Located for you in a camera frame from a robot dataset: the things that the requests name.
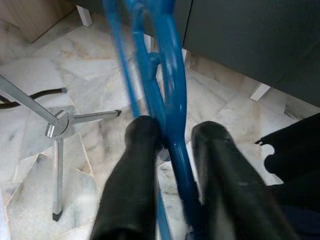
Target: wooden furniture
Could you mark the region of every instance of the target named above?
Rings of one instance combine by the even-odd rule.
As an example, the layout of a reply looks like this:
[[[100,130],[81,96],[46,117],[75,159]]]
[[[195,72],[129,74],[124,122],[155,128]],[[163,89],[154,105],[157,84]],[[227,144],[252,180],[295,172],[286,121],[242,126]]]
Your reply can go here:
[[[65,0],[0,0],[0,19],[33,42],[76,6]]]

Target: marble floor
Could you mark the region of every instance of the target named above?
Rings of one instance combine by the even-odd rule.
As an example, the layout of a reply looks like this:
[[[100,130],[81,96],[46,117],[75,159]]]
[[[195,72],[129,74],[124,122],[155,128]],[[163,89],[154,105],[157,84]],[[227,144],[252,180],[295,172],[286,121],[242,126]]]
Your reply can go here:
[[[0,110],[1,240],[89,238],[105,181],[124,151],[125,129],[133,119],[109,28],[101,16],[94,14],[92,20],[91,27],[82,26],[74,11],[32,44],[23,40],[14,26],[0,21],[0,74],[27,94],[66,87],[67,94],[37,100],[52,113],[122,110],[117,118],[82,123],[67,133],[59,222],[52,221],[53,159],[52,143],[44,136],[46,121],[23,106]],[[129,38],[126,43],[137,97],[141,99],[131,58],[134,48]],[[194,55],[186,78],[185,139],[190,158],[192,127],[216,121],[230,131],[265,183],[278,183],[279,179],[263,165],[264,158],[273,153],[272,147],[254,142],[319,112],[319,108],[276,89],[259,102],[252,101],[249,96],[257,81]],[[182,240],[186,225],[170,162],[159,165],[157,172],[172,235]]]

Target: metal pole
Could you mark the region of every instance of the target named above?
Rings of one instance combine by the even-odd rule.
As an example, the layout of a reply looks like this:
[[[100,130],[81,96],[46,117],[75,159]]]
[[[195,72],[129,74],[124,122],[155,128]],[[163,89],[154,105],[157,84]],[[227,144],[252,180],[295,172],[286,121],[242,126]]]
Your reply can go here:
[[[86,123],[90,121],[100,120],[100,119],[109,119],[115,118],[120,115],[120,110],[114,111],[103,111],[103,112],[96,112],[96,113],[89,113],[89,114],[80,114],[72,116],[72,124],[79,124],[79,123]]]
[[[56,118],[51,112],[25,94],[22,90],[13,85],[8,79],[3,77],[0,74],[0,89],[5,91],[11,97],[16,99],[22,105],[25,105],[27,108],[31,109],[33,112],[38,114],[40,117],[47,120],[52,125],[55,125],[58,122],[58,118]]]
[[[59,137],[53,140],[53,209],[52,218],[56,222],[62,214],[62,181],[64,164],[64,139]]]

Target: black rubber grip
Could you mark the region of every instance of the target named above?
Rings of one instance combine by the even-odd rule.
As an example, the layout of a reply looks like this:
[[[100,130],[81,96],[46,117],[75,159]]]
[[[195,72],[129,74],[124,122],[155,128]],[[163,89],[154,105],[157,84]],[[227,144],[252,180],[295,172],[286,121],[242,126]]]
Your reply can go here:
[[[263,180],[222,125],[207,121],[195,126],[192,147],[211,240],[218,239],[215,228],[222,221],[217,209],[219,199],[228,207],[236,239],[298,239]]]
[[[126,129],[126,149],[104,186],[91,240],[154,240],[155,161],[160,129],[140,116]]]

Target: black rubber foot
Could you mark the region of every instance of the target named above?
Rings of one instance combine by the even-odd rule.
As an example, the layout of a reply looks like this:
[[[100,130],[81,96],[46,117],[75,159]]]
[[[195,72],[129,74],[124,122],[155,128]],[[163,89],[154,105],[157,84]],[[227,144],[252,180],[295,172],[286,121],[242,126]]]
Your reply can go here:
[[[62,211],[59,214],[52,213],[52,219],[54,221],[58,222],[60,217],[61,217],[61,215],[62,215]]]
[[[118,112],[117,117],[119,117],[122,111],[121,110],[115,110],[115,111]]]

